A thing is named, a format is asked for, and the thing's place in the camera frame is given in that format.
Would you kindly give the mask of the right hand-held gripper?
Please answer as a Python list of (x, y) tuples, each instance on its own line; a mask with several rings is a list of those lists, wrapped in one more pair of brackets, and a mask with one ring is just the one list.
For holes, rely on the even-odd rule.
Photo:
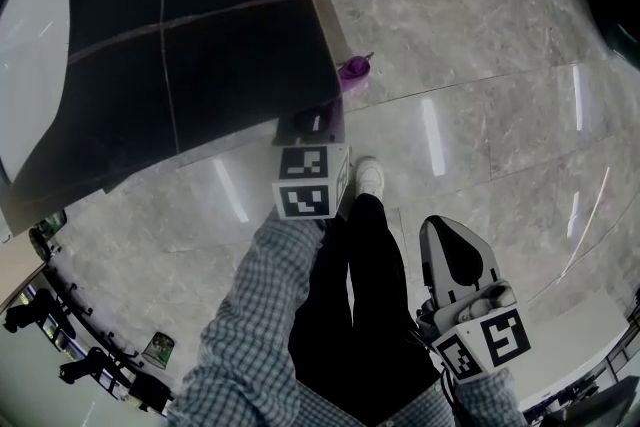
[(527, 309), (518, 303), (464, 323), (458, 313), (492, 284), (506, 281), (491, 247), (452, 219), (431, 215), (419, 233), (430, 298), (416, 312), (419, 332), (458, 383), (487, 377), (531, 349)]

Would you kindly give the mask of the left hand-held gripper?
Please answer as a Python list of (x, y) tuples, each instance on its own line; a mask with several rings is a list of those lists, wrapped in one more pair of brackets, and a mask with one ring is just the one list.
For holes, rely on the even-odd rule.
[(285, 220), (336, 217), (350, 167), (343, 106), (324, 104), (281, 118), (273, 145), (279, 161), (273, 182), (279, 216)]

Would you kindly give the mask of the person's right hand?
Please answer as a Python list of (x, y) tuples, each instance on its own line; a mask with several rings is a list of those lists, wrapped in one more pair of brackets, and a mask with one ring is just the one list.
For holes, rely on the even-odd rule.
[(457, 316), (459, 323), (482, 318), (494, 310), (506, 308), (516, 303), (513, 288), (507, 281), (499, 281), (487, 287), (483, 293), (464, 309)]

